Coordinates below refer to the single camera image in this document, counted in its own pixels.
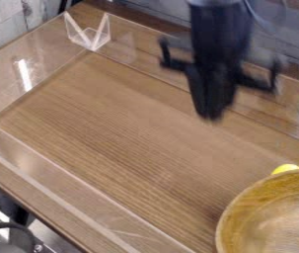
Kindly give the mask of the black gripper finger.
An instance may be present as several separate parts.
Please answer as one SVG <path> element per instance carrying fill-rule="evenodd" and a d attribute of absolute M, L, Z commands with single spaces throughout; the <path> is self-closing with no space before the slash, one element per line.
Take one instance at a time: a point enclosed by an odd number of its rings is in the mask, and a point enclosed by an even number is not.
<path fill-rule="evenodd" d="M 235 73 L 225 65 L 219 65 L 211 74 L 210 118 L 213 121 L 223 117 L 227 108 L 234 104 L 235 95 Z"/>
<path fill-rule="evenodd" d="M 203 72 L 194 64 L 186 67 L 185 73 L 195 111 L 202 118 L 207 119 L 210 117 L 209 73 Z"/>

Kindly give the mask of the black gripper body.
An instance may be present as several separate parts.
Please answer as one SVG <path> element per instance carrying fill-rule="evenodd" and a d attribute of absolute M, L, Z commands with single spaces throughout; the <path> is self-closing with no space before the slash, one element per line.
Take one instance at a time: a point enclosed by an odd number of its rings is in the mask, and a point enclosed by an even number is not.
<path fill-rule="evenodd" d="M 237 86 L 273 92 L 281 70 L 281 61 L 274 58 L 270 80 L 249 76 L 243 61 L 250 49 L 253 22 L 267 28 L 257 15 L 251 0 L 189 0 L 191 31 L 189 37 L 159 38 L 162 50 L 161 66 L 185 73 L 190 64 L 209 73 L 209 94 L 211 74 L 225 65 L 237 77 Z"/>

